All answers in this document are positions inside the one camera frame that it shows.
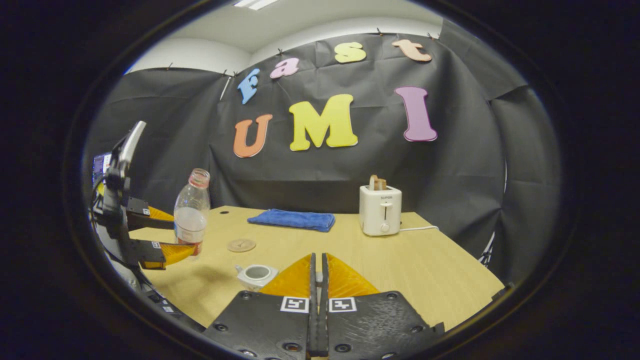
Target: letter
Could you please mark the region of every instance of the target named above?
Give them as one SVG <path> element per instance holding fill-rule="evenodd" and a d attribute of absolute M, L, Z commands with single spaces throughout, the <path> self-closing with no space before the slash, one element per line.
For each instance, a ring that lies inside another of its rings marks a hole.
<path fill-rule="evenodd" d="M 392 42 L 391 45 L 399 46 L 400 50 L 404 53 L 404 55 L 415 61 L 431 61 L 431 55 L 422 54 L 418 49 L 422 49 L 422 45 L 416 42 L 411 42 L 407 39 L 398 40 L 396 42 Z"/>
<path fill-rule="evenodd" d="M 300 59 L 298 58 L 282 60 L 278 63 L 278 65 L 276 65 L 276 69 L 271 72 L 271 75 L 269 75 L 269 77 L 271 79 L 277 79 L 282 76 L 295 74 L 298 71 L 298 62 L 300 62 Z"/>
<path fill-rule="evenodd" d="M 236 154 L 238 158 L 250 158 L 262 150 L 267 137 L 267 125 L 269 125 L 271 118 L 273 118 L 272 114 L 265 114 L 255 119 L 255 122 L 258 124 L 258 133 L 255 136 L 255 142 L 251 146 L 246 145 L 246 133 L 247 130 L 249 130 L 249 125 L 251 125 L 253 121 L 242 120 L 236 124 L 234 154 Z"/>
<path fill-rule="evenodd" d="M 255 92 L 258 91 L 254 88 L 255 85 L 258 85 L 258 77 L 256 75 L 260 72 L 260 69 L 253 69 L 247 76 L 240 82 L 238 85 L 238 89 L 242 93 L 242 104 L 246 104 L 249 99 L 255 95 Z"/>
<path fill-rule="evenodd" d="M 334 51 L 336 53 L 335 59 L 339 63 L 353 63 L 354 61 L 360 61 L 367 57 L 367 53 L 362 49 L 362 44 L 358 42 L 344 42 L 338 44 Z"/>
<path fill-rule="evenodd" d="M 351 129 L 349 104 L 353 96 L 349 94 L 334 95 L 327 100 L 322 115 L 318 115 L 314 107 L 303 101 L 291 105 L 289 112 L 293 114 L 293 142 L 289 148 L 292 151 L 307 150 L 309 141 L 305 131 L 316 147 L 322 146 L 327 129 L 329 137 L 326 144 L 330 147 L 354 146 L 358 137 Z"/>
<path fill-rule="evenodd" d="M 436 140 L 438 133 L 431 128 L 427 105 L 424 97 L 427 90 L 413 86 L 405 86 L 396 89 L 396 94 L 404 101 L 407 129 L 404 138 L 411 142 L 430 142 Z"/>

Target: blue cloth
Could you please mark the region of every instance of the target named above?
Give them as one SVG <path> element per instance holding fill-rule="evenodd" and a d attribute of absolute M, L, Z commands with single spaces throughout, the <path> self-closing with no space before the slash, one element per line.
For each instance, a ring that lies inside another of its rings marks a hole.
<path fill-rule="evenodd" d="M 333 214 L 301 213 L 298 211 L 284 211 L 269 209 L 262 214 L 247 219 L 251 224 L 280 225 L 298 227 L 300 229 L 328 232 L 335 222 Z"/>

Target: wooden coaster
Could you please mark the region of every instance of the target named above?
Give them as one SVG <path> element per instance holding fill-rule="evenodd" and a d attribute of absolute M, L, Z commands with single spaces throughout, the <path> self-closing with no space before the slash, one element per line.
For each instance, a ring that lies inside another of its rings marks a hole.
<path fill-rule="evenodd" d="M 253 249 L 255 242 L 249 239 L 238 239 L 227 244 L 227 249 L 233 252 L 245 252 Z"/>

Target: white toaster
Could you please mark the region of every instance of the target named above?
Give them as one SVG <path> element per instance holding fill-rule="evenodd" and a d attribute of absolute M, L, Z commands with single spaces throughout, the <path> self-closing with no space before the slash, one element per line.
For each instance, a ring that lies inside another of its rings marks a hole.
<path fill-rule="evenodd" d="M 391 186 L 385 190 L 360 187 L 360 227 L 369 236 L 393 235 L 400 231 L 402 192 Z"/>

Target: tabletop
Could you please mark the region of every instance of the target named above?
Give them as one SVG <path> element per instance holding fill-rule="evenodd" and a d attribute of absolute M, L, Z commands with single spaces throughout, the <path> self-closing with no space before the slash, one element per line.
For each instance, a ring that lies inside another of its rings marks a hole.
<path fill-rule="evenodd" d="M 189 257 L 166 270 L 144 270 L 169 301 L 204 327 L 210 326 L 243 286 L 234 265 L 269 265 L 284 270 L 312 252 L 316 271 L 327 252 L 347 263 L 382 291 L 399 291 L 430 326 L 445 330 L 463 322 L 491 302 L 504 285 L 477 259 L 437 229 L 368 236 L 358 214 L 335 214 L 327 233 L 249 224 L 264 210 L 222 206 L 212 209 L 199 258 Z M 401 229 L 429 226 L 416 213 L 402 213 Z M 173 231 L 144 228 L 131 238 L 173 242 Z M 250 239 L 256 247 L 231 252 L 227 244 Z"/>

